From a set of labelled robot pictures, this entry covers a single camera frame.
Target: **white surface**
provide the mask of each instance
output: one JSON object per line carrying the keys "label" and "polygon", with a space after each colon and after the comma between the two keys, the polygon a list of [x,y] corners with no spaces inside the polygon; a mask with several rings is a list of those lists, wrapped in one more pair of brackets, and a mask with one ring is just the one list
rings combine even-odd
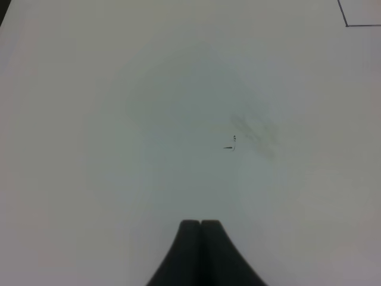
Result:
{"label": "white surface", "polygon": [[340,0],[348,25],[381,25],[380,0]]}
{"label": "white surface", "polygon": [[191,218],[269,285],[377,285],[380,34],[328,0],[13,0],[1,285],[144,285]]}

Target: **drawn line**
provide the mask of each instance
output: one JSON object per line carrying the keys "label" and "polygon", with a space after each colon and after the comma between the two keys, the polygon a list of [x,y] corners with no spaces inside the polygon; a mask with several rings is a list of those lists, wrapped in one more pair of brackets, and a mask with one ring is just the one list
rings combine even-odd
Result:
{"label": "drawn line", "polygon": [[345,27],[349,27],[349,28],[350,27],[381,27],[381,24],[374,24],[374,25],[348,25],[348,22],[346,21],[346,17],[345,17],[345,14],[344,14],[343,7],[341,6],[340,0],[338,0],[338,3],[339,3],[341,14],[343,15],[343,19],[344,19],[344,22],[345,22]]}

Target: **dark object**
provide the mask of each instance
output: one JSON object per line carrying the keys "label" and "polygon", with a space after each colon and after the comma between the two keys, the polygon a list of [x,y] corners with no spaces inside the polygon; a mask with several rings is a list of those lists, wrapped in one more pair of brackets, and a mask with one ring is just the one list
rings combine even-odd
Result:
{"label": "dark object", "polygon": [[147,286],[266,286],[218,220],[183,220]]}
{"label": "dark object", "polygon": [[344,14],[343,7],[341,6],[340,0],[338,0],[338,3],[339,3],[340,10],[341,10],[341,14],[343,15],[345,27],[381,27],[381,24],[373,24],[373,25],[348,25],[348,22],[346,21],[346,17],[345,17],[345,14]]}
{"label": "dark object", "polygon": [[7,13],[8,7],[10,6],[11,0],[2,0],[0,1],[0,26],[2,21]]}

